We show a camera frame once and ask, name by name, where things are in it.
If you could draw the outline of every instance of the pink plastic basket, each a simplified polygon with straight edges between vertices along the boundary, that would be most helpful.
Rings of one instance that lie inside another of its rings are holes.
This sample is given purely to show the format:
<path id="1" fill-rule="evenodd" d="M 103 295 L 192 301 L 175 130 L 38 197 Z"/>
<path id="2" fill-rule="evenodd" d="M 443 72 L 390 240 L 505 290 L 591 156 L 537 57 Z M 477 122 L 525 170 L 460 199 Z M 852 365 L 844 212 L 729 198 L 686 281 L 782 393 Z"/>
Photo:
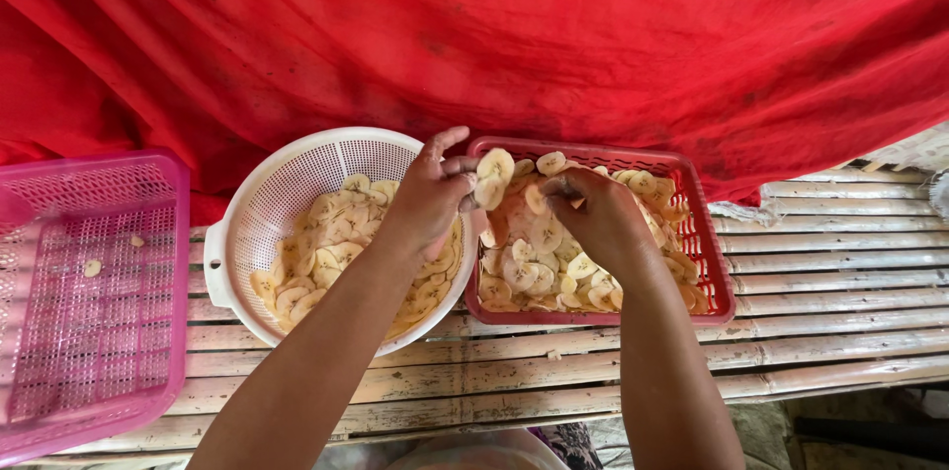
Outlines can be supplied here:
<path id="1" fill-rule="evenodd" d="M 0 466 L 123 433 L 172 404 L 188 191 L 187 168 L 159 150 L 0 168 Z M 101 271 L 86 277 L 93 259 Z"/>
<path id="2" fill-rule="evenodd" d="M 709 298 L 709 312 L 692 315 L 696 326 L 717 326 L 734 317 L 734 292 L 725 259 L 718 247 L 718 236 L 712 228 L 712 220 L 705 206 L 698 175 L 690 162 L 678 153 L 665 153 L 646 149 L 627 149 L 611 146 L 594 146 L 565 142 L 547 142 L 522 138 L 504 138 L 500 136 L 482 136 L 468 146 L 468 155 L 481 157 L 501 147 L 511 153 L 515 161 L 531 159 L 536 161 L 542 155 L 560 151 L 568 160 L 577 161 L 585 166 L 606 166 L 610 172 L 635 168 L 648 170 L 662 177 L 670 177 L 676 182 L 677 191 L 672 197 L 673 203 L 688 201 L 692 217 L 679 225 L 678 233 L 683 236 L 683 251 L 698 266 L 698 287 Z M 474 277 L 465 290 L 465 304 L 475 318 L 485 324 L 527 325 L 557 324 L 584 326 L 619 326 L 620 314 L 609 312 L 490 312 L 481 308 L 477 297 L 480 265 L 474 266 Z"/>

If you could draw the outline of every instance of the bamboo surface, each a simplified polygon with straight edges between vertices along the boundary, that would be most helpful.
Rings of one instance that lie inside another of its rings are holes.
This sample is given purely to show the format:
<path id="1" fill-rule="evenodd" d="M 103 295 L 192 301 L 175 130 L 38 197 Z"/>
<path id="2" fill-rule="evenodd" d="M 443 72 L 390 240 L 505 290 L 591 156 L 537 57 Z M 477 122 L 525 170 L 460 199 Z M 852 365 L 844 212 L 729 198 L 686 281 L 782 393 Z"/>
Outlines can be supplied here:
<path id="1" fill-rule="evenodd" d="M 787 214 L 773 227 L 713 218 L 736 318 L 695 335 L 727 402 L 949 378 L 949 226 L 924 199 L 927 178 L 828 170 L 767 186 Z M 205 231 L 191 233 L 196 266 L 178 398 L 148 426 L 64 453 L 193 449 L 267 357 L 267 346 L 206 294 Z M 331 443 L 557 424 L 620 409 L 618 328 L 487 326 L 453 310 L 426 336 L 372 361 Z"/>

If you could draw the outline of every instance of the red cloth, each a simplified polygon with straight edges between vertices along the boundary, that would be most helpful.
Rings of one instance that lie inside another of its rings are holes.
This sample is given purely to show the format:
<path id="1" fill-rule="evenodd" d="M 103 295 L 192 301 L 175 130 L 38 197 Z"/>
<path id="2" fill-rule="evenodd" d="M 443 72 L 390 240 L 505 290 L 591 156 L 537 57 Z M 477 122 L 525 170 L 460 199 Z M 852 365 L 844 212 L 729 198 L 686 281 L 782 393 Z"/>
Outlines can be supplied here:
<path id="1" fill-rule="evenodd" d="M 740 199 L 946 120 L 947 26 L 949 0 L 0 0 L 0 161 L 165 146 L 216 194 L 315 131 L 469 124 L 679 151 Z"/>

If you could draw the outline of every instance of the banana chip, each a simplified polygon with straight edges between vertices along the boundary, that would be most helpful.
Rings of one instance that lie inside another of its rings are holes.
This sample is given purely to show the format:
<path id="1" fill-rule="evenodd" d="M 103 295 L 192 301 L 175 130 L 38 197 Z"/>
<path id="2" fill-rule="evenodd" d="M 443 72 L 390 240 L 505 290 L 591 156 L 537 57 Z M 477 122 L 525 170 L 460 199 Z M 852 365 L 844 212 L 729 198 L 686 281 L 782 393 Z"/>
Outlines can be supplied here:
<path id="1" fill-rule="evenodd" d="M 618 312 L 623 289 L 597 266 L 575 238 L 557 221 L 539 187 L 567 168 L 588 168 L 555 151 L 514 162 L 495 148 L 478 164 L 475 200 L 489 209 L 490 225 L 481 233 L 481 307 L 491 312 L 518 310 Z M 676 182 L 647 170 L 593 170 L 625 185 L 647 221 L 663 261 L 680 287 L 682 302 L 692 314 L 708 312 L 709 300 L 698 287 L 699 267 L 682 252 L 680 223 L 688 220 L 688 203 L 676 196 Z"/>
<path id="2" fill-rule="evenodd" d="M 520 168 L 524 171 L 522 175 L 529 173 L 527 164 Z M 502 161 L 497 175 L 501 196 L 514 171 L 513 160 L 510 164 Z M 268 269 L 254 270 L 250 277 L 251 289 L 263 300 L 281 330 L 292 331 L 369 245 L 396 197 L 398 186 L 398 181 L 371 181 L 363 173 L 353 173 L 343 180 L 340 190 L 316 197 L 313 204 L 293 220 L 292 235 L 274 245 L 276 257 Z M 506 231 L 499 233 L 507 238 Z M 493 263 L 498 274 L 500 262 L 498 251 Z M 458 218 L 438 258 L 426 263 L 416 275 L 386 331 L 386 340 L 396 338 L 425 319 L 448 295 L 460 266 L 461 218 Z M 507 286 L 503 279 L 498 281 L 503 287 Z M 510 287 L 506 295 L 503 292 L 498 295 L 499 300 L 505 297 L 511 299 Z"/>

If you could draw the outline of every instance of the white plastic colander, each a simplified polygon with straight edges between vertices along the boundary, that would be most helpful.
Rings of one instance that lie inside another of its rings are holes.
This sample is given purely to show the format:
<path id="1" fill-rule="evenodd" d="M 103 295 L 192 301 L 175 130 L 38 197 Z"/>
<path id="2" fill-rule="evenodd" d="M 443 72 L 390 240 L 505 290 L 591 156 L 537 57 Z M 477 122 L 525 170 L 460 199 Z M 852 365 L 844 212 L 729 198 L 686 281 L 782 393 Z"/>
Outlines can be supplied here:
<path id="1" fill-rule="evenodd" d="M 224 218 L 208 228 L 204 278 L 211 303 L 231 308 L 257 337 L 278 345 L 287 333 L 251 289 L 251 272 L 269 268 L 274 244 L 291 234 L 294 218 L 317 196 L 339 190 L 350 173 L 373 181 L 401 180 L 421 148 L 422 142 L 395 131 L 345 127 L 304 136 L 274 152 L 244 179 Z M 462 215 L 461 226 L 461 266 L 448 294 L 409 331 L 383 342 L 377 357 L 431 330 L 464 292 L 476 248 L 468 214 Z"/>

